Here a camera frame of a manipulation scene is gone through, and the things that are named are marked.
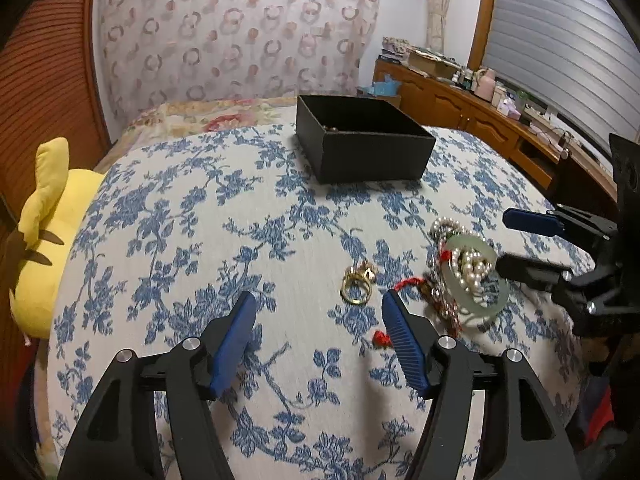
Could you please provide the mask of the black jewelry box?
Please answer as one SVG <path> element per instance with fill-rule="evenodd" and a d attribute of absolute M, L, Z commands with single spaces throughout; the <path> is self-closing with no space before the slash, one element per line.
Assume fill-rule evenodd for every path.
<path fill-rule="evenodd" d="M 419 180 L 436 139 L 392 104 L 300 94 L 296 136 L 321 184 Z"/>

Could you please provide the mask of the pink tissue pack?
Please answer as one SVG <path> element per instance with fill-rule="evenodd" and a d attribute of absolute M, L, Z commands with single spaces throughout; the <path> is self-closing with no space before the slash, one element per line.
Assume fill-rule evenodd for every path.
<path fill-rule="evenodd" d="M 521 112 L 516 107 L 514 99 L 511 99 L 510 96 L 506 96 L 500 101 L 497 110 L 507 118 L 519 120 L 521 117 Z"/>

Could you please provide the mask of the pink thermos jug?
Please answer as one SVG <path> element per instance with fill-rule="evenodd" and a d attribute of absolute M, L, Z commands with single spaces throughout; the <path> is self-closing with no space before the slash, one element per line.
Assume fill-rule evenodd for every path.
<path fill-rule="evenodd" d="M 485 67 L 478 70 L 474 76 L 476 81 L 474 94 L 479 99 L 490 102 L 496 88 L 496 72 L 491 68 Z"/>

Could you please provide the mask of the wooden sideboard cabinet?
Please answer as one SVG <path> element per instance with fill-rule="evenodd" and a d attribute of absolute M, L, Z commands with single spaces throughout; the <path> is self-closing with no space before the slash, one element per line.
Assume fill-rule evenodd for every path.
<path fill-rule="evenodd" d="M 400 82 L 400 109 L 419 124 L 472 134 L 518 168 L 551 203 L 617 216 L 615 183 L 581 158 L 577 148 L 571 146 L 562 157 L 524 125 L 471 93 L 379 58 L 373 79 L 387 76 Z"/>

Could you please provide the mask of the grey window blind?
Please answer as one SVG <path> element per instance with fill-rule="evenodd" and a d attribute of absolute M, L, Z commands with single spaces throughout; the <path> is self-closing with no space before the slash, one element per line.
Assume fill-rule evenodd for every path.
<path fill-rule="evenodd" d="M 639 130 L 639 50 L 606 0 L 495 0 L 483 63 L 601 148 Z"/>

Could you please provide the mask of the cardboard box on cabinet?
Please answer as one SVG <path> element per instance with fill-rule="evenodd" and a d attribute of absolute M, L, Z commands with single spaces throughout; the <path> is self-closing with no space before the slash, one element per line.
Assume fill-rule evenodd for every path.
<path fill-rule="evenodd" d="M 451 79 L 459 70 L 457 64 L 444 60 L 439 55 L 419 49 L 409 51 L 408 67 L 434 78 Z"/>

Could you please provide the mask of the blue tissue paper bag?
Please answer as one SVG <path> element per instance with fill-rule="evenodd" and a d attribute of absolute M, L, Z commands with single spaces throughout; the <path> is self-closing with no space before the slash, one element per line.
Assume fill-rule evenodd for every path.
<path fill-rule="evenodd" d="M 376 96 L 377 98 L 391 98 L 397 96 L 400 81 L 395 80 L 389 74 L 385 74 L 380 81 L 373 81 L 365 87 L 359 87 L 358 92 L 364 96 Z"/>

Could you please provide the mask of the yellow pikachu plush toy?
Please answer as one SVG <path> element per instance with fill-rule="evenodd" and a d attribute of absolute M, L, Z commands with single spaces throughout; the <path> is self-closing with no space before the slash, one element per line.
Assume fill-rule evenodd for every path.
<path fill-rule="evenodd" d="M 93 170 L 70 168 L 66 139 L 38 146 L 35 191 L 6 241 L 1 266 L 9 280 L 12 318 L 29 339 L 50 335 L 70 248 L 103 179 L 103 174 Z"/>

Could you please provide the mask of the blue floral white blanket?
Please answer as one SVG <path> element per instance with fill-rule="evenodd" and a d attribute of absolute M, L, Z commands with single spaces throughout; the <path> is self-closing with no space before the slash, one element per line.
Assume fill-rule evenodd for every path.
<path fill-rule="evenodd" d="M 320 185 L 293 124 L 162 142 L 107 173 L 66 263 L 49 340 L 55 452 L 114 354 L 198 335 L 240 292 L 257 302 L 243 364 L 212 413 L 239 479 L 400 479 L 428 405 L 372 344 L 387 289 L 423 274 L 449 219 L 498 252 L 577 273 L 585 253 L 507 229 L 547 201 L 502 156 L 438 128 L 417 181 Z"/>

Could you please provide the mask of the pink floral bed cover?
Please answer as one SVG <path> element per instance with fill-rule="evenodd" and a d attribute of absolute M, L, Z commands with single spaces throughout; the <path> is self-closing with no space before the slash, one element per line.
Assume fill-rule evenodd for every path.
<path fill-rule="evenodd" d="M 269 99 L 168 102 L 142 113 L 96 165 L 106 174 L 136 148 L 206 132 L 294 122 L 295 96 Z"/>

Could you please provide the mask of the wooden louvered wardrobe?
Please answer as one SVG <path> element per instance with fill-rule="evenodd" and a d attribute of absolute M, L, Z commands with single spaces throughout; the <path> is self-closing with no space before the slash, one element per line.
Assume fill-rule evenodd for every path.
<path fill-rule="evenodd" d="M 1 233 L 35 188 L 40 144 L 64 136 L 92 169 L 111 146 L 96 84 L 93 0 L 1 0 Z"/>

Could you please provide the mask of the circle patterned sheer curtain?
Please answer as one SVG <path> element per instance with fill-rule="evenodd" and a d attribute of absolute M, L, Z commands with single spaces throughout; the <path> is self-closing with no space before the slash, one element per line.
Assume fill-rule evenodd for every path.
<path fill-rule="evenodd" d="M 107 116 L 165 103 L 352 94 L 380 0 L 99 0 Z"/>

